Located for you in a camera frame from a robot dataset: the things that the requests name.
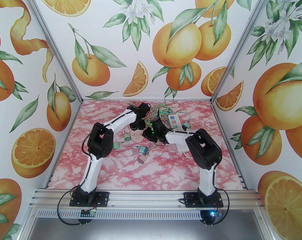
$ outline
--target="pink marble surface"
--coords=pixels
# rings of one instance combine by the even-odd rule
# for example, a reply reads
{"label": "pink marble surface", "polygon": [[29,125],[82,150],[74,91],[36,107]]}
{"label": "pink marble surface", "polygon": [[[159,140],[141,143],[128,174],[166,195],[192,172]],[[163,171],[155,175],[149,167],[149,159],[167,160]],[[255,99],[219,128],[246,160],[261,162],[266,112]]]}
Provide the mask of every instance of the pink marble surface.
{"label": "pink marble surface", "polygon": [[[133,101],[84,101],[72,128],[56,170],[49,183],[51,189],[71,189],[81,181],[88,157],[81,152],[83,139],[96,122],[106,122],[122,113]],[[154,107],[162,101],[146,101]],[[176,111],[187,111],[192,117],[192,129],[205,129],[223,151],[223,160],[217,167],[216,186],[225,190],[242,190],[237,172],[222,138],[209,102],[165,101]],[[190,120],[189,115],[179,115],[181,124]],[[123,141],[129,126],[121,130],[114,141]],[[177,152],[176,145],[155,146],[144,164],[137,162],[140,156],[132,152],[134,145],[151,146],[144,139],[141,143],[128,141],[120,144],[104,160],[97,181],[98,189],[106,190],[196,190],[199,184],[199,167],[193,159]]]}

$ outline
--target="power strip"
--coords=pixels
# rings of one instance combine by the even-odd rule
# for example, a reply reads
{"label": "power strip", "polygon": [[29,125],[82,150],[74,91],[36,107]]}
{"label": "power strip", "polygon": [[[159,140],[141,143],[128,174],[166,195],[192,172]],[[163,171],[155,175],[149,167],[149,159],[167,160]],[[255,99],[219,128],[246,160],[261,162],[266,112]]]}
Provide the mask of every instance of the power strip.
{"label": "power strip", "polygon": [[[178,114],[170,114],[170,115],[168,115],[168,119],[169,119],[171,128],[173,128],[174,130],[184,132],[184,130],[182,129],[182,125],[181,125]],[[180,153],[189,151],[189,148],[184,145],[176,144],[176,148],[177,148],[178,152],[180,152]]]}

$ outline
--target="gray metal floor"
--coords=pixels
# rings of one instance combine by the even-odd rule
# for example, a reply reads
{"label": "gray metal floor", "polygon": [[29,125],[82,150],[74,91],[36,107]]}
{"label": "gray metal floor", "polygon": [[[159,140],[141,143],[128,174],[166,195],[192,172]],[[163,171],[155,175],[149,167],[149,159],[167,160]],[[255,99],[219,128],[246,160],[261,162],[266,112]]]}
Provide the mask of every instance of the gray metal floor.
{"label": "gray metal floor", "polygon": [[261,240],[252,210],[230,210],[215,226],[190,220],[93,220],[67,226],[55,218],[38,218],[28,240]]}

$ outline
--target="mounting plate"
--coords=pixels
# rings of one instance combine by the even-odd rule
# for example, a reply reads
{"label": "mounting plate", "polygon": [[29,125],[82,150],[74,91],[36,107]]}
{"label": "mounting plate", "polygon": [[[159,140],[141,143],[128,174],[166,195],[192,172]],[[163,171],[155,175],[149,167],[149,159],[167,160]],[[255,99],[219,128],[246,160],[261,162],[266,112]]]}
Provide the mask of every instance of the mounting plate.
{"label": "mounting plate", "polygon": [[214,203],[217,203],[218,207],[223,207],[223,201],[219,192],[217,193],[217,198],[212,199],[206,205],[202,205],[199,200],[198,194],[195,192],[184,192],[183,197],[186,208],[216,208],[216,205]]}
{"label": "mounting plate", "polygon": [[109,192],[106,191],[96,191],[94,193],[94,198],[93,201],[91,202],[91,204],[87,204],[85,202],[82,201],[82,199],[79,198],[79,196],[77,195],[76,191],[74,191],[72,193],[71,199],[70,199],[70,203],[69,206],[72,207],[94,207],[95,205],[95,200],[98,199],[97,203],[96,203],[96,207],[107,207],[108,206],[108,201],[109,201]]}

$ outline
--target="wall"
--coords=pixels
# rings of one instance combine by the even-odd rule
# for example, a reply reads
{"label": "wall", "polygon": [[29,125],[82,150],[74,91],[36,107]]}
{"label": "wall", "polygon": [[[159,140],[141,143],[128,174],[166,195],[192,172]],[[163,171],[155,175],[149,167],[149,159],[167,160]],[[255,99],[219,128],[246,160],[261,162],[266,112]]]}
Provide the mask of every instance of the wall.
{"label": "wall", "polygon": [[279,237],[302,239],[302,0],[267,3],[218,96],[247,186]]}
{"label": "wall", "polygon": [[[212,95],[222,71],[212,76],[210,90],[209,73],[226,66],[257,0],[34,1],[83,98],[202,99]],[[204,7],[210,10],[201,17]],[[197,19],[196,26],[188,25]],[[172,34],[180,31],[166,52],[170,25],[165,25],[171,22]],[[92,51],[90,45],[98,47]]]}
{"label": "wall", "polygon": [[[16,238],[34,190],[46,184],[79,106],[42,39],[24,1],[0,0],[0,240]],[[50,88],[54,79],[60,89]]]}

